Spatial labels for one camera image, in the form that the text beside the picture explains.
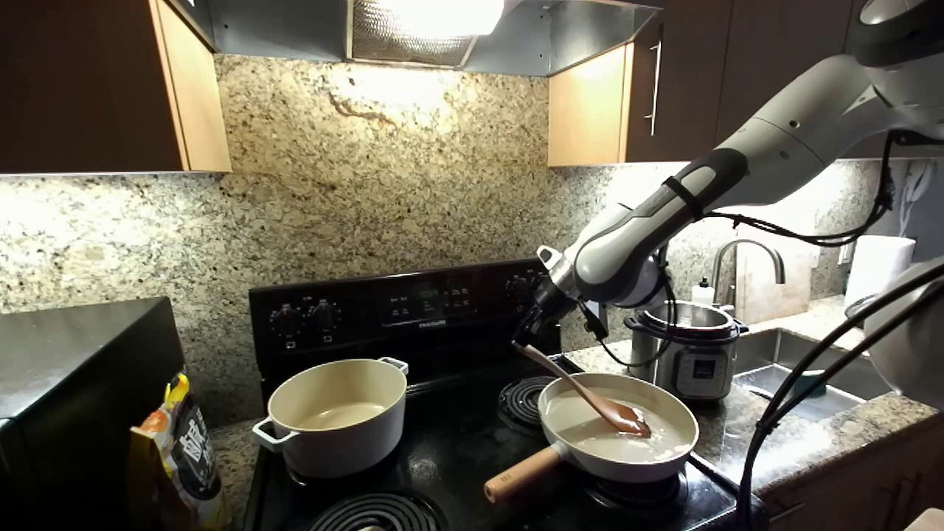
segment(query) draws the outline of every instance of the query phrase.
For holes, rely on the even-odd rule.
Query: stove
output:
[[[734,486],[697,455],[659,483],[612,483],[561,462],[505,505],[483,497],[486,478],[545,444],[538,394],[553,378],[507,344],[539,282],[539,261],[491,261],[250,289],[264,394],[340,356],[407,360],[410,393],[398,447],[367,472],[300,480],[261,447],[241,528],[734,528]],[[557,329],[538,344],[561,351]]]

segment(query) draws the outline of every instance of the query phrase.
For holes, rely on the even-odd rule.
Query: faucet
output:
[[[759,244],[759,247],[766,251],[769,260],[774,260],[774,279],[775,279],[775,282],[784,282],[784,279],[789,279],[784,257],[783,257],[775,247],[769,247],[769,244],[764,244],[764,242],[759,242],[759,238],[733,238],[733,242],[725,242],[725,244],[713,253],[713,307],[724,303],[724,301],[721,301],[721,264],[724,264],[728,247],[734,247],[734,244]]]

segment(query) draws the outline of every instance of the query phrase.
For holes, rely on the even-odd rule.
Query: wooden cabinet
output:
[[[635,42],[626,158],[690,158],[713,142],[733,0],[666,0]]]
[[[848,46],[849,0],[734,0],[716,142],[796,74]]]
[[[622,46],[622,62],[612,58],[613,49],[553,76],[548,163],[702,157],[789,78],[845,49],[849,12],[849,0],[666,0],[659,19]],[[598,124],[598,115],[619,115],[626,126]],[[622,146],[603,158],[575,142]]]
[[[166,0],[8,2],[0,170],[231,170],[210,46]]]
[[[789,508],[774,514],[769,531],[907,528],[927,508],[944,505],[944,422],[874,443],[769,502]]]

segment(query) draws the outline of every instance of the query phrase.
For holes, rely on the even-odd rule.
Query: light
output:
[[[505,0],[379,0],[374,8],[405,39],[473,39],[500,25]]]

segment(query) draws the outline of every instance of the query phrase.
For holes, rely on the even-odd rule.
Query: dark cabinet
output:
[[[228,170],[213,49],[166,0],[7,2],[0,170]]]
[[[619,46],[619,62],[612,58],[619,49],[612,49],[553,76],[548,163],[697,158],[796,74],[842,52],[849,14],[849,0],[666,0],[659,19]],[[619,126],[598,126],[598,118],[616,118]],[[578,142],[619,151],[591,158]]]

